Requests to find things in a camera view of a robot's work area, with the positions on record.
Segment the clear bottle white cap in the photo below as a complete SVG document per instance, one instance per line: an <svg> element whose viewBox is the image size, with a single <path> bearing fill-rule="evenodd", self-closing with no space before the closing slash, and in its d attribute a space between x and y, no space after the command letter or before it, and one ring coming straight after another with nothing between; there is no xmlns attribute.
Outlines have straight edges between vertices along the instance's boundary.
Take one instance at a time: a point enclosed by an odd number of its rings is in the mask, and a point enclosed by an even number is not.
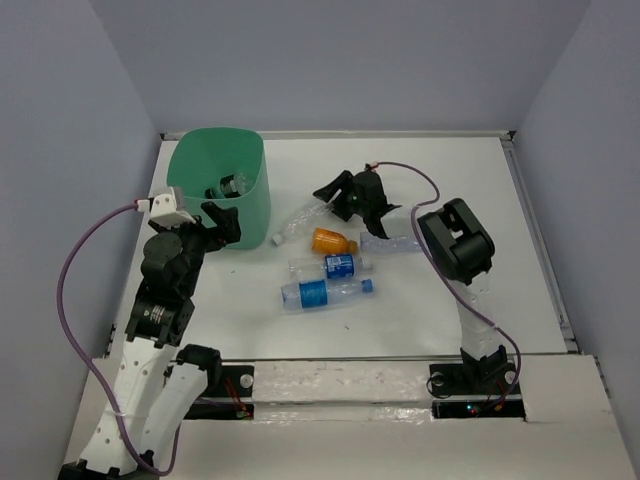
<svg viewBox="0 0 640 480"><path fill-rule="evenodd" d="M321 217L330 211L330 205L320 200L311 200L299 207L277 229L271 237L275 246L281 246L304 236L314 228Z"/></svg>

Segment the small bottle black label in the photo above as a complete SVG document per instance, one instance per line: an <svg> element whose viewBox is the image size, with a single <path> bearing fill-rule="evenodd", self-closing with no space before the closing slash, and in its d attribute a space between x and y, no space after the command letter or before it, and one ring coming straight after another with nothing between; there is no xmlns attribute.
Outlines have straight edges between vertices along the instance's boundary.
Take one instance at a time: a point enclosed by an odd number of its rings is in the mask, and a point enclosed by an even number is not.
<svg viewBox="0 0 640 480"><path fill-rule="evenodd" d="M253 177L244 173L235 173L222 177L217 186L205 191L207 199L233 199L246 195L255 184Z"/></svg>

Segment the crushed clear bottle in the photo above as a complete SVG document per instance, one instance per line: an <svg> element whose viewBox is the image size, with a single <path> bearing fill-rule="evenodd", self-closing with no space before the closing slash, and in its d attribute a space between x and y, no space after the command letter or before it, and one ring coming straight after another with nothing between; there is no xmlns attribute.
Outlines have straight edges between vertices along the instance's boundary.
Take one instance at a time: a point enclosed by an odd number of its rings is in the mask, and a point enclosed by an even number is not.
<svg viewBox="0 0 640 480"><path fill-rule="evenodd" d="M400 236L390 239L382 239L363 231L360 233L360 250L371 255L394 255L417 253L421 247L414 237Z"/></svg>

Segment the orange juice bottle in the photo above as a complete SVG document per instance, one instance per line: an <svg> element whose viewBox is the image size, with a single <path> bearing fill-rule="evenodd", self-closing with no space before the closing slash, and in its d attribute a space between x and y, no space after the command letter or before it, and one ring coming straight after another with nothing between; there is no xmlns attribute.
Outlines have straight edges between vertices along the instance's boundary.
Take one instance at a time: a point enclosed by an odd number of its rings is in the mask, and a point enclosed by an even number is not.
<svg viewBox="0 0 640 480"><path fill-rule="evenodd" d="M311 251L324 255L354 255L358 252L358 244L338 232L316 228L312 235Z"/></svg>

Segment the blue label bottle white cap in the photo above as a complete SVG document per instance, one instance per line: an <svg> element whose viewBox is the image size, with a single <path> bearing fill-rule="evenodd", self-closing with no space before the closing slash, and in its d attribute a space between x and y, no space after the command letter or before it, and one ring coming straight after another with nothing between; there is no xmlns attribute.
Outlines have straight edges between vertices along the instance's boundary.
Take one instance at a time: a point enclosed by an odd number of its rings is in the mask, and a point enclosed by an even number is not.
<svg viewBox="0 0 640 480"><path fill-rule="evenodd" d="M355 277L372 267L370 259L349 253L289 261L290 276L298 282Z"/></svg>

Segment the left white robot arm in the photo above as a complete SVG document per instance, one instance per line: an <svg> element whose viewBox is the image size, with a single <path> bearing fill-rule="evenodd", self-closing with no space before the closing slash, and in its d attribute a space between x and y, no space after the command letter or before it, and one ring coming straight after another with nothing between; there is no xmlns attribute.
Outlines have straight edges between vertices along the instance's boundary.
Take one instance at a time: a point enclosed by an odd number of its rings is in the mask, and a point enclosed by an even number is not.
<svg viewBox="0 0 640 480"><path fill-rule="evenodd" d="M185 415L221 383L218 350L180 344L195 310L204 257L241 238L237 208L201 205L207 227L169 194L136 200L98 220L89 231L128 211L146 213L154 235L143 248L142 281L125 328L122 357L108 381L82 349L66 319L63 295L71 263L64 262L56 290L67 340L102 387L107 403L79 458L63 465L61 479L160 479L174 468Z"/></svg>

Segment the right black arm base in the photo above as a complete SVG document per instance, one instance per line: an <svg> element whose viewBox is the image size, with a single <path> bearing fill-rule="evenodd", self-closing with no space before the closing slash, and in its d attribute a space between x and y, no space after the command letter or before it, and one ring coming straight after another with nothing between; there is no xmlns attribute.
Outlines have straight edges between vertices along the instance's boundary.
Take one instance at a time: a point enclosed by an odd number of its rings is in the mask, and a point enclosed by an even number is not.
<svg viewBox="0 0 640 480"><path fill-rule="evenodd" d="M495 379L474 386L464 376L461 363L436 363L429 367L426 388L433 401L432 416L437 420L512 418L526 419L519 385L507 397L515 376L509 364Z"/></svg>

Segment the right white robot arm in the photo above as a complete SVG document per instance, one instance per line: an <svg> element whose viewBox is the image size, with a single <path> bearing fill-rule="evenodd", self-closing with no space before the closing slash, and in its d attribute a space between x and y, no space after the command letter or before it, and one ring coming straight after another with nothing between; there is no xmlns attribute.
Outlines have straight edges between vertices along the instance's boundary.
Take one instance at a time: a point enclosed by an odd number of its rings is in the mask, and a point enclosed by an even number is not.
<svg viewBox="0 0 640 480"><path fill-rule="evenodd" d="M413 167L433 188L435 198L413 207L391 203L375 164L359 173L341 172L313 192L337 218L362 219L373 236L416 241L455 299L461 325L461 362L439 369L451 395L511 394L518 384L521 352L516 342L488 317L486 295L495 244L467 203L454 198L422 216L418 210L440 199L435 182Z"/></svg>

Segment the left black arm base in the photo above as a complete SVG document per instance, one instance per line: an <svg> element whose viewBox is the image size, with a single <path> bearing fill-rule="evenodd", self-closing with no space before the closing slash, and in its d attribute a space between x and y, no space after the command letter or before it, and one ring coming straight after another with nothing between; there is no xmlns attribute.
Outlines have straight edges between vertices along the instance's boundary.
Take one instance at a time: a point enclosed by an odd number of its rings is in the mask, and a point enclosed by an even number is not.
<svg viewBox="0 0 640 480"><path fill-rule="evenodd" d="M224 365L221 378L208 386L188 410L186 420L243 421L254 418L254 367Z"/></svg>

